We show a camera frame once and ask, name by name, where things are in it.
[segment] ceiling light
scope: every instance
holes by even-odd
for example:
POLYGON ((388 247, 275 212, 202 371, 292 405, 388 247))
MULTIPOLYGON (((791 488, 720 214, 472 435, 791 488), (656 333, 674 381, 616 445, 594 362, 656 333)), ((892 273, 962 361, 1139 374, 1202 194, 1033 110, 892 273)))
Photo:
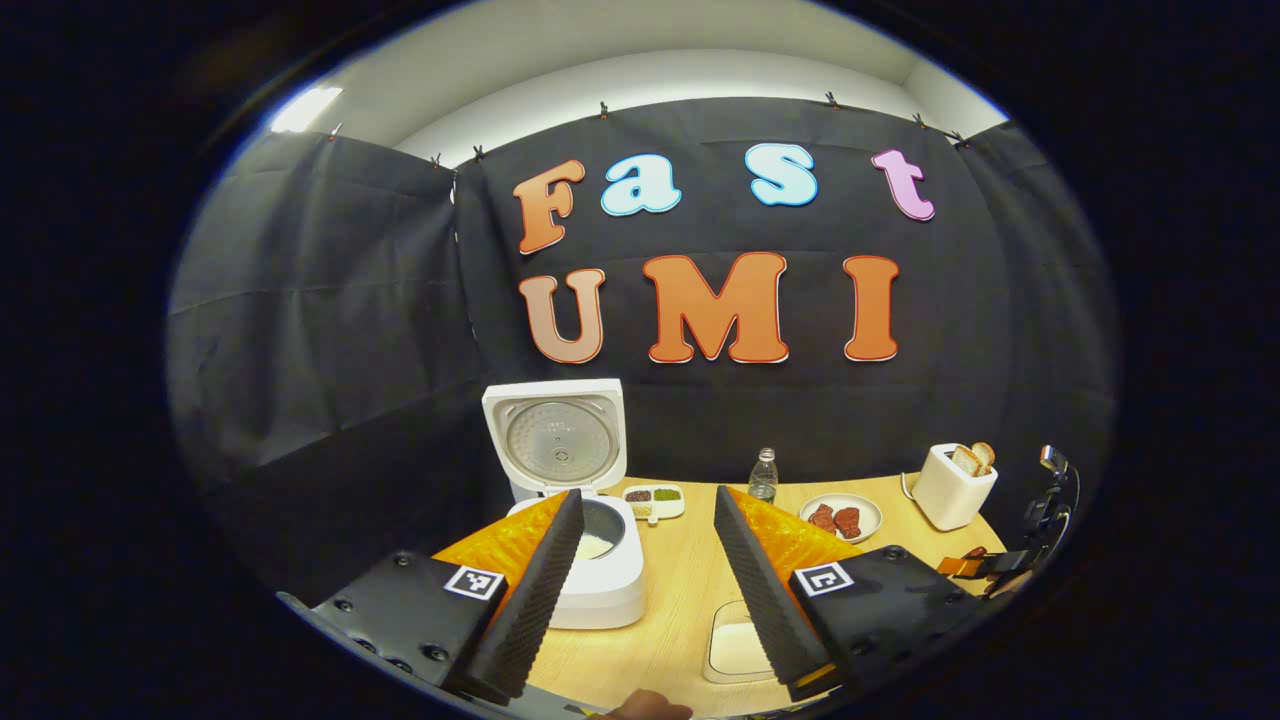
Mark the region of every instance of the ceiling light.
POLYGON ((271 120, 271 132, 302 132, 316 119, 333 99, 342 92, 340 87, 317 87, 294 97, 271 120))

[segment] open lid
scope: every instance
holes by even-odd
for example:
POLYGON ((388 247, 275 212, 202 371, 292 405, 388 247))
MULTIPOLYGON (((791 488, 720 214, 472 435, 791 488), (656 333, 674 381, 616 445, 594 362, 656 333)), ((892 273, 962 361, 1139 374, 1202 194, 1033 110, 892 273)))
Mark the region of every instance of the open lid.
POLYGON ((599 491, 626 474, 626 421, 617 379, 490 386, 485 420, 515 484, 536 492, 599 491))

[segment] hand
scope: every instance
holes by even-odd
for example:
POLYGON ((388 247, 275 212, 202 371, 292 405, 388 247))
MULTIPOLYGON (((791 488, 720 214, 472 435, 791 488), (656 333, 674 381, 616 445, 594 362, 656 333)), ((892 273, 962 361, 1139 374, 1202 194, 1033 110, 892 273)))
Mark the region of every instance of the hand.
POLYGON ((672 705, 666 696, 653 691, 636 691, 621 707, 598 717, 609 720, 689 720, 692 716, 694 708, 687 705, 672 705))

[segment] light blue letter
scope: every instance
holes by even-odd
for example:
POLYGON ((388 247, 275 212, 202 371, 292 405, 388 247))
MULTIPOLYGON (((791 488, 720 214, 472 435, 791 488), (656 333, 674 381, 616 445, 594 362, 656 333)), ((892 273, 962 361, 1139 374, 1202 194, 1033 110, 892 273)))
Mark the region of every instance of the light blue letter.
POLYGON ((671 177, 671 160, 662 155, 632 155, 618 160, 604 172, 612 182, 600 195, 600 208, 616 215, 634 215, 640 210, 666 213, 680 202, 680 191, 671 177), (635 177, 627 177, 635 172, 635 177))
POLYGON ((746 169, 764 178, 751 181, 751 193, 765 205, 806 205, 818 196, 813 158, 799 145, 762 142, 746 151, 746 169))

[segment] meat slice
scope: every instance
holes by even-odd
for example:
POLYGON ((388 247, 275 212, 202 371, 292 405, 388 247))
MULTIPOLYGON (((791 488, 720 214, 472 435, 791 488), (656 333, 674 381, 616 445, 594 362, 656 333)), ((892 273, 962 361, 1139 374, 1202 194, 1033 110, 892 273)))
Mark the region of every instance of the meat slice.
POLYGON ((859 512, 856 507, 845 507, 840 512, 836 512, 833 518, 836 527, 840 528, 840 533, 845 536, 845 539, 854 539, 863 532, 858 528, 859 512))
POLYGON ((809 523, 818 525, 819 528, 827 530, 831 534, 836 534, 836 520, 831 514, 831 506, 822 503, 818 506, 818 511, 809 515, 809 523))

